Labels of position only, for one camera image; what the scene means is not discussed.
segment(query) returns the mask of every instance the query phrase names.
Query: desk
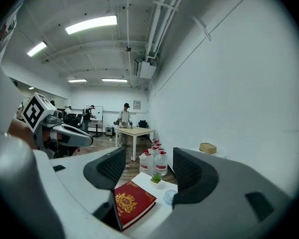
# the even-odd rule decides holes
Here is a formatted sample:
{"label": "desk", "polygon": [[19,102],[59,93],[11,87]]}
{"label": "desk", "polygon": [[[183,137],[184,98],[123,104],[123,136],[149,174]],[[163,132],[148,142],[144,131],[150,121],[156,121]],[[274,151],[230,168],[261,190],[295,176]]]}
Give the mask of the desk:
{"label": "desk", "polygon": [[131,160],[135,161],[136,160],[136,141],[137,137],[144,135],[144,134],[149,134],[152,132],[155,132],[156,129],[148,129],[148,128],[142,128],[142,127],[134,127],[134,128],[117,128],[116,129],[116,134],[115,134],[115,143],[116,147],[118,147],[118,132],[128,134],[133,136],[133,157],[131,157]]}
{"label": "desk", "polygon": [[157,198],[156,204],[147,214],[123,231],[123,234],[132,238],[148,237],[173,211],[172,206],[167,205],[163,198],[167,190],[175,190],[177,192],[177,185],[161,181],[161,188],[155,189],[151,186],[150,179],[151,176],[145,173],[140,173],[132,179],[135,184],[139,185],[141,188]]}

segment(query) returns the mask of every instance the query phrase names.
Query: whiteboard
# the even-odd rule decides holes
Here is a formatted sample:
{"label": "whiteboard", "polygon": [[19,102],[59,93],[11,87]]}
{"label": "whiteboard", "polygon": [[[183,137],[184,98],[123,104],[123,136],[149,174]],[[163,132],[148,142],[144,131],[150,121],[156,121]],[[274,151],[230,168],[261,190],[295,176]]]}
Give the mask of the whiteboard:
{"label": "whiteboard", "polygon": [[95,118],[91,118],[90,120],[95,120],[95,121],[103,121],[103,106],[94,106],[94,110],[92,110],[92,114],[96,116]]}

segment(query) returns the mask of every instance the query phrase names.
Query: red book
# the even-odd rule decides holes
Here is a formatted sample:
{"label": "red book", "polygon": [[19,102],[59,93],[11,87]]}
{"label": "red book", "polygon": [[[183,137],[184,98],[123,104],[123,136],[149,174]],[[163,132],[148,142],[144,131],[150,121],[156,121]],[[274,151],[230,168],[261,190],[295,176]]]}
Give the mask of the red book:
{"label": "red book", "polygon": [[116,207],[123,226],[126,229],[155,204],[156,197],[129,181],[114,190]]}

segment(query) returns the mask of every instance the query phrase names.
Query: small box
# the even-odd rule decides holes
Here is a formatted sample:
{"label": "small box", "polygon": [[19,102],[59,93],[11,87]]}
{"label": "small box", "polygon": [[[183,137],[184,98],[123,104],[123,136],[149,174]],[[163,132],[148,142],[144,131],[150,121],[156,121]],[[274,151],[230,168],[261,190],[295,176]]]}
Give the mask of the small box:
{"label": "small box", "polygon": [[200,144],[199,150],[206,154],[215,154],[217,152],[217,147],[210,143],[204,142]]}

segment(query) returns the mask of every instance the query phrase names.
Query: office chair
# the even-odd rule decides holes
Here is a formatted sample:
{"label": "office chair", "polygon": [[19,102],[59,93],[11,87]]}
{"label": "office chair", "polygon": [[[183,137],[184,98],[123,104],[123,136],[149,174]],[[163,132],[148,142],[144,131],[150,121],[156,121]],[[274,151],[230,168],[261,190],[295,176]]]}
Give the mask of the office chair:
{"label": "office chair", "polygon": [[[148,123],[146,122],[146,120],[140,120],[140,122],[139,122],[139,127],[141,127],[141,128],[148,128],[149,126],[148,126]],[[143,139],[143,137],[146,138],[146,136],[147,136],[147,135],[141,135],[141,136],[140,136],[140,137],[141,137],[141,140]]]}
{"label": "office chair", "polygon": [[76,114],[68,114],[67,116],[65,116],[63,122],[65,124],[77,127],[79,121],[76,119]]}

